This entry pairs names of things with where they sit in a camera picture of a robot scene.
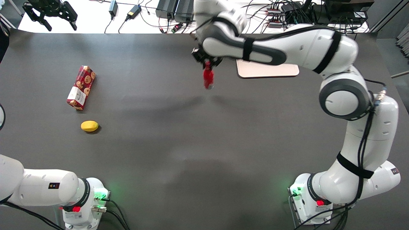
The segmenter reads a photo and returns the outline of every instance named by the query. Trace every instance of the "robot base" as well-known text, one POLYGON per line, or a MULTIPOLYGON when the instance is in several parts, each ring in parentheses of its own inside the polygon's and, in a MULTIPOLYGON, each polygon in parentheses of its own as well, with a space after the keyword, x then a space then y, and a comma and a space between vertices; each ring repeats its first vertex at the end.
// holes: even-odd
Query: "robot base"
MULTIPOLYGON (((310 217, 326 210, 330 210, 333 208, 333 204, 330 205, 322 205, 318 206, 317 202, 312 199, 310 193, 308 192, 307 188, 307 180, 310 177, 310 174, 301 174, 296 179, 293 185, 288 188, 288 191, 291 195, 294 193, 297 196, 292 197, 293 200, 293 208, 295 213, 297 214, 297 218, 300 223, 306 221, 310 217)), ((314 224, 321 224, 331 218, 332 211, 323 213, 307 223, 305 225, 314 225, 314 224)))
POLYGON ((96 178, 87 178, 90 184, 90 195, 79 212, 66 212, 63 218, 66 230, 96 230, 102 217, 102 212, 94 212, 93 207, 106 207, 106 201, 97 198, 109 198, 110 192, 96 178))

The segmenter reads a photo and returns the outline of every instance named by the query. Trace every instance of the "white table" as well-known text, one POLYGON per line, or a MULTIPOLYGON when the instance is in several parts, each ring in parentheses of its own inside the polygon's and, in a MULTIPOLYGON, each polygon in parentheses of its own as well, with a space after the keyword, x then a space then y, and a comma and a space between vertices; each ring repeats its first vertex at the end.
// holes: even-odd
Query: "white table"
MULTIPOLYGON (((90 1, 90 0, 67 0, 74 10, 78 14, 78 19, 76 21, 76 25, 78 29, 74 31, 69 23, 65 21, 64 19, 61 18, 49 18, 45 17, 45 19, 48 21, 48 23, 52 26, 52 31, 48 31, 43 25, 40 25, 38 22, 33 22, 30 20, 30 18, 27 15, 24 15, 20 26, 18 29, 28 31, 28 32, 35 32, 35 33, 80 33, 80 34, 102 34, 104 33, 104 30, 108 23, 110 22, 111 18, 108 13, 108 8, 110 6, 109 2, 103 2, 99 3, 97 1, 90 1)), ((127 21, 123 27, 121 28, 121 34, 160 34, 160 31, 156 27, 152 27, 148 24, 146 24, 143 20, 151 25, 158 25, 158 21, 160 21, 160 25, 164 30, 166 30, 167 26, 167 19, 160 19, 158 20, 158 17, 156 17, 155 9, 148 9, 149 12, 151 13, 148 15, 147 8, 143 7, 149 0, 145 0, 142 2, 140 0, 140 5, 142 6, 142 12, 133 20, 127 21)), ((237 5, 240 6, 245 6, 248 5, 250 0, 230 0, 231 2, 235 2, 237 5)), ((129 4, 138 4, 137 0, 118 0, 117 2, 121 3, 129 3, 129 4)), ((153 7, 156 8, 158 5, 159 0, 152 0, 147 6, 148 7, 153 7)), ((320 4, 320 0, 314 0, 313 2, 316 2, 317 4, 320 4)), ((269 0, 254 0, 252 4, 258 4, 258 3, 271 3, 269 0)), ((118 29, 121 26, 121 24, 124 22, 126 14, 131 10, 133 6, 132 5, 124 5, 124 4, 118 4, 118 11, 117 11, 117 16, 114 18, 114 20, 111 22, 109 25, 108 29, 106 30, 106 33, 108 34, 116 34, 118 33, 118 29)), ((253 14, 256 12, 258 9, 260 9, 262 6, 250 6, 248 10, 248 14, 253 14)), ((260 18, 265 18, 265 12, 259 12, 256 16, 260 18)), ((251 23, 247 24, 248 33, 253 32, 262 22, 262 19, 253 17, 251 19, 251 23)), ((177 24, 175 21, 171 20, 170 25, 177 24)), ((196 26, 196 23, 191 24, 186 30, 185 33, 191 32, 194 30, 196 26)), ((355 30, 355 32, 364 32, 367 30, 367 24, 364 24, 361 28, 358 30, 355 30)), ((273 29, 273 28, 267 28, 264 33, 265 34, 271 34, 271 33, 281 33, 283 32, 283 29, 273 29)), ((261 26, 255 31, 255 33, 259 34, 261 33, 261 26)))

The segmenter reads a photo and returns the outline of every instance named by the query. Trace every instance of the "black strap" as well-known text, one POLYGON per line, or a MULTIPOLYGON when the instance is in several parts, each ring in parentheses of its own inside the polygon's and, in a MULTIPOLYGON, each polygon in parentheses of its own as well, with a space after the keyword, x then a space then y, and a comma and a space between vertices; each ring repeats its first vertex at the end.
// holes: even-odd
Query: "black strap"
POLYGON ((341 152, 338 153, 337 160, 344 168, 359 177, 369 179, 373 175, 372 171, 361 169, 358 166, 354 165, 351 161, 347 160, 343 155, 341 155, 341 152))
POLYGON ((4 198, 3 200, 1 200, 1 201, 0 201, 0 205, 6 203, 6 202, 10 199, 10 197, 11 197, 12 195, 13 195, 13 194, 11 194, 10 196, 8 196, 8 197, 4 198))
POLYGON ((246 38, 243 46, 243 60, 250 61, 250 53, 253 50, 254 38, 246 38))
POLYGON ((307 189, 308 192, 310 193, 310 196, 313 200, 315 201, 323 201, 324 205, 330 205, 331 202, 329 200, 323 199, 321 197, 318 196, 318 194, 314 191, 313 187, 312 187, 312 179, 314 178, 314 176, 316 175, 316 173, 311 173, 310 177, 308 177, 307 180, 307 189))
POLYGON ((339 42, 341 41, 341 34, 335 31, 332 39, 333 41, 330 47, 328 48, 327 53, 325 54, 324 58, 321 60, 321 63, 313 70, 317 74, 320 74, 325 68, 327 68, 328 64, 334 57, 335 53, 338 50, 339 42))
POLYGON ((72 209, 74 207, 84 206, 85 202, 88 200, 88 197, 90 196, 90 192, 91 192, 90 191, 90 183, 85 178, 79 177, 79 179, 81 179, 84 182, 84 186, 85 186, 84 194, 82 195, 81 199, 77 203, 75 203, 75 204, 73 204, 71 206, 63 206, 63 209, 66 212, 72 212, 72 209))

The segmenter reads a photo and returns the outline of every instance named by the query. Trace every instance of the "beige board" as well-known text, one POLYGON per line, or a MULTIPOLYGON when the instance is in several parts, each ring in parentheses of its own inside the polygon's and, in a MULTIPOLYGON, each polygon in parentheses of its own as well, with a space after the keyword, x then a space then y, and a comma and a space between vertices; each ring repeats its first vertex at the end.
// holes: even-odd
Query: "beige board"
POLYGON ((237 73, 241 78, 295 77, 300 73, 298 65, 265 65, 252 61, 237 60, 237 73))

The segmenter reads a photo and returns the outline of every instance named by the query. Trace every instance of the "cable connector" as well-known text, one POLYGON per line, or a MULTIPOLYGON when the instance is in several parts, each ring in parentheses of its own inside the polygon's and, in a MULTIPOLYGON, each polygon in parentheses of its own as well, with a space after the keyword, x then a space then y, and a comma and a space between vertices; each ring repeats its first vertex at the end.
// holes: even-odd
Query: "cable connector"
POLYGON ((378 96, 376 96, 374 106, 379 106, 381 104, 381 101, 385 98, 385 96, 386 96, 386 87, 384 87, 382 91, 378 93, 378 96))
POLYGON ((173 29, 171 30, 172 33, 175 33, 176 31, 180 30, 183 26, 183 23, 179 23, 176 26, 173 27, 173 29))
POLYGON ((91 208, 92 212, 101 212, 101 213, 106 213, 106 207, 103 206, 93 206, 91 208))

